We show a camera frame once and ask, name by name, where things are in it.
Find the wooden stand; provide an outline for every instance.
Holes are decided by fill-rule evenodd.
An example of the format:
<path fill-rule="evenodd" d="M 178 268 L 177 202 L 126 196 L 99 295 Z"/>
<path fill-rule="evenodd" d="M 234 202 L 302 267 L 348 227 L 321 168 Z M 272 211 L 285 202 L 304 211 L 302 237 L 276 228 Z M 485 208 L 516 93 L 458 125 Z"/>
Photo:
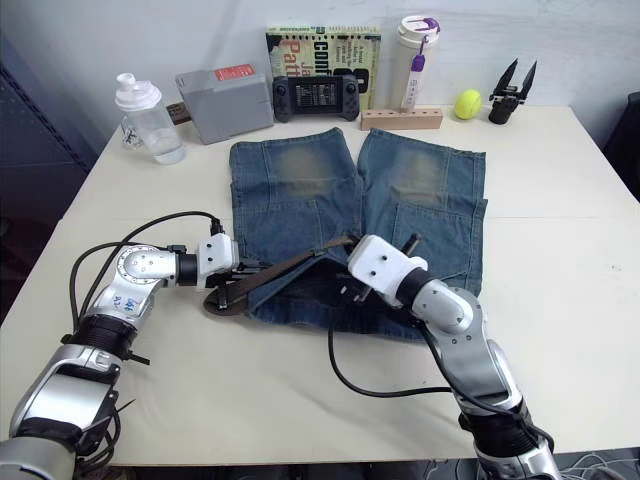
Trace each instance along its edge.
<path fill-rule="evenodd" d="M 416 108 L 407 113 L 398 110 L 363 110 L 360 130 L 380 128 L 382 130 L 423 130 L 440 128 L 442 110 L 439 108 Z"/>

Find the gray battery box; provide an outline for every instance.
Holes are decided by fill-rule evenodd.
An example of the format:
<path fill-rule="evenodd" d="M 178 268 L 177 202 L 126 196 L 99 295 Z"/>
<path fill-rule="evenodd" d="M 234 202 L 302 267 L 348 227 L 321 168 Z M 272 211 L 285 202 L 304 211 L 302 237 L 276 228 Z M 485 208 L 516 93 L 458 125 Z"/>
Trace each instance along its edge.
<path fill-rule="evenodd" d="M 267 79 L 251 65 L 181 73 L 176 84 L 205 145 L 273 125 Z"/>

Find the white bottle cap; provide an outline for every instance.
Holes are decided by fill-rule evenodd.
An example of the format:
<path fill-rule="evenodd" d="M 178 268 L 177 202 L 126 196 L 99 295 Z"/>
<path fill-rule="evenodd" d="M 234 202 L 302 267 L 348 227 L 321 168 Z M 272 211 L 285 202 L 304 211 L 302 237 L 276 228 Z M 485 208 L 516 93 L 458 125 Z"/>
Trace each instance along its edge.
<path fill-rule="evenodd" d="M 406 47 L 419 48 L 422 37 L 426 35 L 426 48 L 438 41 L 440 36 L 440 25 L 434 18 L 426 15 L 411 15 L 404 17 L 398 25 L 398 40 Z"/>
<path fill-rule="evenodd" d="M 153 108 L 162 100 L 158 87 L 149 81 L 136 81 L 133 73 L 121 73 L 116 80 L 120 84 L 116 90 L 116 105 L 124 112 Z"/>

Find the red label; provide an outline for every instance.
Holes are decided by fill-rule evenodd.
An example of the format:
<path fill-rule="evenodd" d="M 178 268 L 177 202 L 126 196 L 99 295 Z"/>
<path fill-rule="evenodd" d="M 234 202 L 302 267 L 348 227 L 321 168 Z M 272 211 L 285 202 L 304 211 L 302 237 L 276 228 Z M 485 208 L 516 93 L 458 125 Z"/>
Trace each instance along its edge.
<path fill-rule="evenodd" d="M 234 67 L 219 68 L 218 70 L 214 70 L 213 73 L 216 74 L 218 80 L 230 80 L 232 78 L 254 75 L 256 71 L 251 65 L 245 63 L 244 65 L 236 65 Z"/>

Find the game controller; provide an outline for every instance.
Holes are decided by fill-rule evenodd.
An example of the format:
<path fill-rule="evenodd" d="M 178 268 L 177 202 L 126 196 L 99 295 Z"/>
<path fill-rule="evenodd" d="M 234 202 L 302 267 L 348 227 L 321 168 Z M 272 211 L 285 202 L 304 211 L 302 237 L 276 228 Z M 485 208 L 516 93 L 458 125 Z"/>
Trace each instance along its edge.
<path fill-rule="evenodd" d="M 353 121 L 360 114 L 360 92 L 353 75 L 276 77 L 273 113 L 280 122 L 297 114 L 336 114 Z"/>

